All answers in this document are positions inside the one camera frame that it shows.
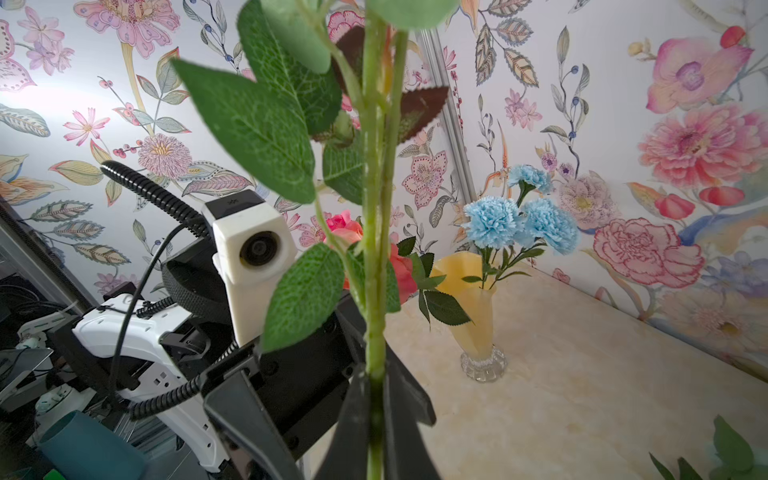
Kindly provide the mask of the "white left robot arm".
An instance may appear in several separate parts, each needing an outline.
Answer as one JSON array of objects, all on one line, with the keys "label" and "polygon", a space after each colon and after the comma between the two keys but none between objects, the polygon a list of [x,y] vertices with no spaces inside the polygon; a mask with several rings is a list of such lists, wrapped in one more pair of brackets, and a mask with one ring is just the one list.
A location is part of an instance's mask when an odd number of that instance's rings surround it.
[{"label": "white left robot arm", "polygon": [[116,161],[101,171],[165,211],[195,241],[165,261],[169,306],[138,312],[126,285],[53,332],[89,386],[134,420],[155,417],[200,465],[227,478],[299,479],[299,460],[332,437],[321,479],[363,479],[373,427],[387,479],[435,479],[420,434],[436,421],[426,391],[393,352],[376,386],[369,329],[344,284],[364,268],[350,247],[298,254],[283,217],[244,190],[196,212]]}]

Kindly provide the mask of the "small red rose stem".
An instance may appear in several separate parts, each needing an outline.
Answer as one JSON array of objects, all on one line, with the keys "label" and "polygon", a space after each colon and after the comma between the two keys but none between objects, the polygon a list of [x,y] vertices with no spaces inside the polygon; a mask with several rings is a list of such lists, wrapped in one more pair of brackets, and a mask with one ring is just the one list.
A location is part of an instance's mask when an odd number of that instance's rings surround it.
[{"label": "small red rose stem", "polygon": [[356,247],[328,234],[277,285],[260,344],[273,352],[314,333],[349,286],[366,323],[369,406],[367,477],[384,476],[384,385],[389,239],[396,151],[438,114],[444,94],[405,92],[409,35],[435,27],[452,1],[369,1],[349,50],[332,40],[329,2],[250,1],[238,31],[253,79],[184,60],[173,67],[225,151],[270,190],[317,204],[324,183],[362,208]]}]

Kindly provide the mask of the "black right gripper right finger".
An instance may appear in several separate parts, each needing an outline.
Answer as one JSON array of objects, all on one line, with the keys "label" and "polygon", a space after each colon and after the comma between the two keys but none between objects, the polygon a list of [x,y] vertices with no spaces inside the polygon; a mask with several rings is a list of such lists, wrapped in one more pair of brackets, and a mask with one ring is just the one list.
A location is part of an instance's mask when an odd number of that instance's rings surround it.
[{"label": "black right gripper right finger", "polygon": [[440,479],[408,404],[399,374],[388,375],[384,386],[384,478]]}]

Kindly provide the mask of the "light blue rose spray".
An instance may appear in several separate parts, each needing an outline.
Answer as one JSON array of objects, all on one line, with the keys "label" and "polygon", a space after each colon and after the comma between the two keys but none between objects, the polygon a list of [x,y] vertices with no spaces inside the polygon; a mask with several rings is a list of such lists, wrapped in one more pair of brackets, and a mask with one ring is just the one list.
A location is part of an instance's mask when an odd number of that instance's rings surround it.
[{"label": "light blue rose spray", "polygon": [[[713,425],[713,447],[718,464],[710,470],[707,478],[766,479],[767,457],[761,460],[749,442],[721,415],[714,418]],[[703,479],[703,476],[683,457],[677,458],[677,473],[673,473],[652,453],[649,453],[649,457],[663,479]]]}]

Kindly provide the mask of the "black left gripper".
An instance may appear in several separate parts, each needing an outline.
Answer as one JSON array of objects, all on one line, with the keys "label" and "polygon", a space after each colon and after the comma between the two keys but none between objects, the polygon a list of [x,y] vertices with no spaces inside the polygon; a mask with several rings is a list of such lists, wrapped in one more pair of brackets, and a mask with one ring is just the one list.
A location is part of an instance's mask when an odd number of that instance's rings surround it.
[{"label": "black left gripper", "polygon": [[334,434],[356,371],[365,321],[350,294],[313,334],[265,353],[253,341],[201,376],[206,414],[230,456],[226,479],[301,479],[298,462]]}]

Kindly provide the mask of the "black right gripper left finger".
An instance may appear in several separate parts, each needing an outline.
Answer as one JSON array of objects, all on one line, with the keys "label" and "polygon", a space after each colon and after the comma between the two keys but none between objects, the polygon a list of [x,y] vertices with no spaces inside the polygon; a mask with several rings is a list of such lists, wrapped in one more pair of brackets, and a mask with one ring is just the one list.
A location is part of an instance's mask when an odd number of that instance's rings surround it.
[{"label": "black right gripper left finger", "polygon": [[331,443],[315,479],[365,479],[368,447],[369,378],[365,371],[356,371],[351,378]]}]

